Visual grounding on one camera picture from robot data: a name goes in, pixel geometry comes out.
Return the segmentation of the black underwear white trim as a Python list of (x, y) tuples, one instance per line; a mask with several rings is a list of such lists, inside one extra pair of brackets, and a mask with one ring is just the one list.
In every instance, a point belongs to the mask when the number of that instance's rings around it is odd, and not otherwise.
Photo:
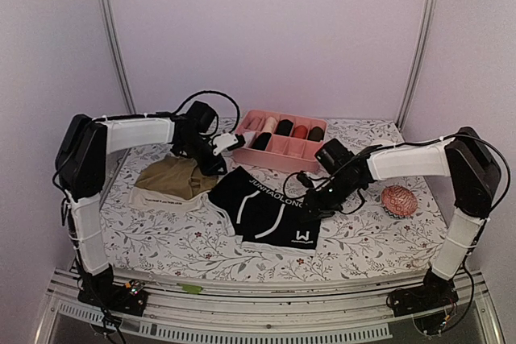
[(207, 207), (221, 218), (240, 246), (273, 254), (313, 256), (321, 222), (300, 222), (302, 203), (259, 182), (245, 169), (225, 175), (207, 194)]

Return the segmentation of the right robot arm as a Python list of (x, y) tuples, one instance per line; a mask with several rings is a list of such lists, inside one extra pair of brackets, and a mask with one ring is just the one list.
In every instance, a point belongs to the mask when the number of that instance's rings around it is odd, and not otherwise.
[(416, 296), (425, 309), (447, 297), (447, 283), (474, 251), (511, 186), (504, 155), (470, 126), (423, 142), (371, 144), (357, 153), (332, 139), (316, 158), (328, 175), (303, 196), (308, 220), (332, 216), (352, 193), (376, 182), (420, 176), (434, 186), (438, 180), (449, 180), (454, 203), (447, 235)]

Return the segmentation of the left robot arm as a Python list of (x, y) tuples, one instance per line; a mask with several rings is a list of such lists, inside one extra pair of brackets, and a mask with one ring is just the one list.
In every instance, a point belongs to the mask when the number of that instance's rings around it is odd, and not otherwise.
[(106, 273), (112, 266), (102, 238), (100, 211), (112, 185), (108, 177), (109, 155), (132, 148), (168, 144), (174, 155), (197, 162), (205, 176), (227, 173), (225, 151), (243, 147), (246, 140), (235, 128), (210, 132), (217, 112), (194, 93), (183, 101), (188, 110), (173, 112), (103, 115), (91, 118), (75, 115), (64, 135), (55, 159), (52, 183), (64, 194), (63, 221), (70, 221), (70, 234), (77, 260), (86, 274), (94, 277), (88, 292), (103, 307), (114, 306), (120, 291)]

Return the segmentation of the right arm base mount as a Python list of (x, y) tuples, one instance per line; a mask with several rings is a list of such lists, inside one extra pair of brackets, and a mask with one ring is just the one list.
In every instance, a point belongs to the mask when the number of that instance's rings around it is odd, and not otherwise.
[(458, 300), (453, 280), (443, 280), (428, 271), (421, 285), (393, 290), (386, 298), (386, 305), (393, 310), (395, 317), (439, 309), (413, 320), (420, 333), (437, 335), (445, 330), (455, 314)]

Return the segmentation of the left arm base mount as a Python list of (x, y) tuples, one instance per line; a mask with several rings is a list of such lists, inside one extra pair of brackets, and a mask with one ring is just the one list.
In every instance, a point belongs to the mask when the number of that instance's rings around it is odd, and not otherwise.
[(83, 281), (77, 299), (110, 312), (142, 317), (148, 300), (145, 285), (141, 280), (129, 280), (121, 285), (110, 277), (94, 276)]

